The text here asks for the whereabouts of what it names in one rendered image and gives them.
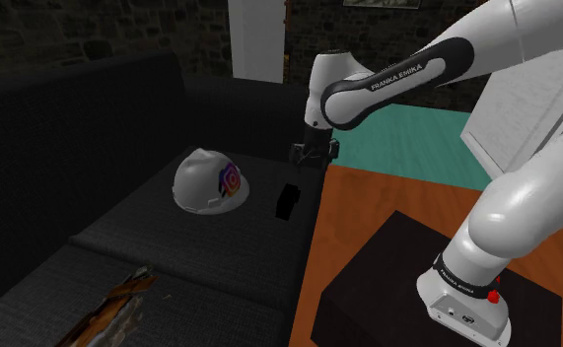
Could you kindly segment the black rectangular block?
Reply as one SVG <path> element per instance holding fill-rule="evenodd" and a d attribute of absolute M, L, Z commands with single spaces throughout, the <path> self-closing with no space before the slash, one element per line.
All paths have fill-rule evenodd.
<path fill-rule="evenodd" d="M 301 189 L 296 184 L 286 183 L 279 194 L 275 207 L 275 217 L 288 221 L 301 197 Z"/>

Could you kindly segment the teal rug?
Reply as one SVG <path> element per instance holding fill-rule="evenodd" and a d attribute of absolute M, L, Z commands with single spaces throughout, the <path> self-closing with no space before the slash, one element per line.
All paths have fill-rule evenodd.
<path fill-rule="evenodd" d="M 340 143 L 337 166 L 482 190 L 490 176 L 460 138 L 467 112 L 392 104 L 350 131 L 333 132 Z"/>

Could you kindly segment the white door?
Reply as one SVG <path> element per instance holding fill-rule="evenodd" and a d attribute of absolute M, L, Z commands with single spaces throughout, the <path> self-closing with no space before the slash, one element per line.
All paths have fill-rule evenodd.
<path fill-rule="evenodd" d="M 285 0 L 228 0 L 233 77 L 283 82 Z"/>

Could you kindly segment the white hard hat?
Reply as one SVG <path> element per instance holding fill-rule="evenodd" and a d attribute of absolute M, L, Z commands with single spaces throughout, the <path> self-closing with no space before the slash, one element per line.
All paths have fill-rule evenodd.
<path fill-rule="evenodd" d="M 225 154 L 195 149 L 178 166 L 173 198 L 182 210 L 218 215 L 243 205 L 250 186 L 241 169 Z"/>

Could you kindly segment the dark robot stand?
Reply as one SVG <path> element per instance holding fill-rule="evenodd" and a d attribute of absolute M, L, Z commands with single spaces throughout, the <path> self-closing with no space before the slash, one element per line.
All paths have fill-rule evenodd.
<path fill-rule="evenodd" d="M 428 316 L 416 281 L 449 238 L 395 211 L 322 291 L 317 347 L 479 347 Z M 506 269 L 508 347 L 561 347 L 560 296 Z"/>

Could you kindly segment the dark fabric sofa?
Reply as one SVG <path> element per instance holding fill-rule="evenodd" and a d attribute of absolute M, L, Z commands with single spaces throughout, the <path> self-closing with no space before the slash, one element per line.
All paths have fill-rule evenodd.
<path fill-rule="evenodd" d="M 183 75 L 170 50 L 0 80 L 0 347 L 54 347 L 147 264 L 158 279 L 120 347 L 287 347 L 325 176 L 288 159 L 306 98 Z M 243 205 L 176 205 L 197 148 L 241 169 Z M 301 189 L 288 221 L 286 183 Z"/>

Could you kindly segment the white cabinet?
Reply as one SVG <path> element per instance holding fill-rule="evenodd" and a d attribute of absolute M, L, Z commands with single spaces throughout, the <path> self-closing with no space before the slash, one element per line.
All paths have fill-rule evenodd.
<path fill-rule="evenodd" d="M 521 167 L 563 133 L 563 50 L 497 71 L 460 138 L 491 178 Z"/>

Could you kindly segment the brown and white flat object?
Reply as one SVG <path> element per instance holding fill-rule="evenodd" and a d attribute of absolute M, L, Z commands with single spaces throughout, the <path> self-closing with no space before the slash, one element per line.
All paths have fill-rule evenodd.
<path fill-rule="evenodd" d="M 143 294 L 158 279 L 152 270 L 147 264 L 129 274 L 54 347 L 119 347 L 142 319 Z"/>

